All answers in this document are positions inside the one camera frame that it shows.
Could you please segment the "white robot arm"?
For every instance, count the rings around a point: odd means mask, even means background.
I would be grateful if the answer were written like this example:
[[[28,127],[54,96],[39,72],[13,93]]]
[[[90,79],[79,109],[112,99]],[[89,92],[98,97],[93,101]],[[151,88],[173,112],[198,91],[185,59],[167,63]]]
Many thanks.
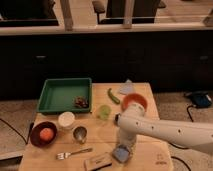
[[[150,119],[141,104],[132,102],[117,115],[117,125],[128,136],[150,136],[213,155],[213,124]]]

